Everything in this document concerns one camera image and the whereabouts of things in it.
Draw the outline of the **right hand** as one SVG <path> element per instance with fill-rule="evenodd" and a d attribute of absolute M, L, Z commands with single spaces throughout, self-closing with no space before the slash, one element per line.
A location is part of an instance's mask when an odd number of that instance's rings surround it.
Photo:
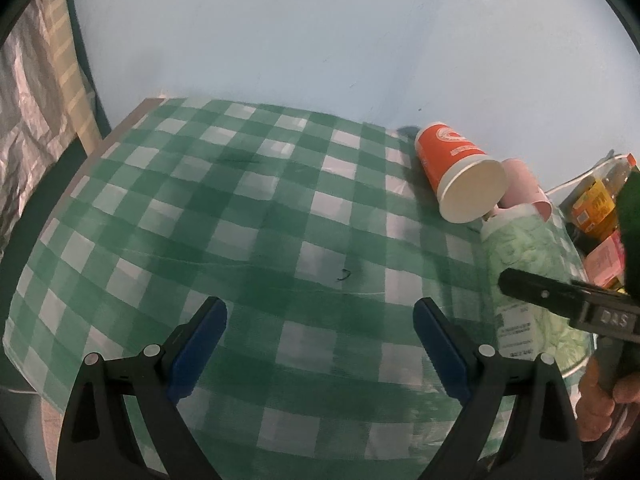
<path fill-rule="evenodd" d="M 597 441 L 612 426 L 612 414 L 618 404 L 628 406 L 627 418 L 616 439 L 625 439 L 639 416 L 640 379 L 639 374 L 628 375 L 618 382 L 613 394 L 606 393 L 599 385 L 600 368 L 598 360 L 592 356 L 584 376 L 579 382 L 580 399 L 576 404 L 576 425 L 582 442 Z"/>

